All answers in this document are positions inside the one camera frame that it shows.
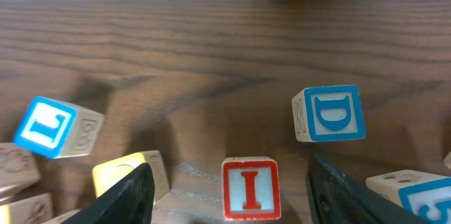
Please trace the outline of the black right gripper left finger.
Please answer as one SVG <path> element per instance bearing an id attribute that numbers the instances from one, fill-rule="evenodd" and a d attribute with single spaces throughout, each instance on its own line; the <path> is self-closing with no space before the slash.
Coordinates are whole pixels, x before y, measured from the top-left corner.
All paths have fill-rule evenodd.
<path id="1" fill-rule="evenodd" d="M 142 163 L 63 224 L 150 224 L 154 193 L 152 168 Z"/>

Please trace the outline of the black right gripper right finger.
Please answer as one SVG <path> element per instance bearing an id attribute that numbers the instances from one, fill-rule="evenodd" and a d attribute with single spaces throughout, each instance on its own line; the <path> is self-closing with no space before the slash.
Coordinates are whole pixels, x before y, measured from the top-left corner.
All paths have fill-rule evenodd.
<path id="1" fill-rule="evenodd" d="M 309 157 L 307 196 L 313 224 L 427 224 L 317 154 Z"/>

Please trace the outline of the red I block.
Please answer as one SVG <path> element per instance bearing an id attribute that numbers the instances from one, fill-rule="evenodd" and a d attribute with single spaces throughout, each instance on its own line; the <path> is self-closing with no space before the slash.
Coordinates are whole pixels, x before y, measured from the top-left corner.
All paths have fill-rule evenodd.
<path id="1" fill-rule="evenodd" d="M 230 157 L 222 163 L 223 216 L 230 221 L 278 220 L 278 164 L 266 156 Z"/>

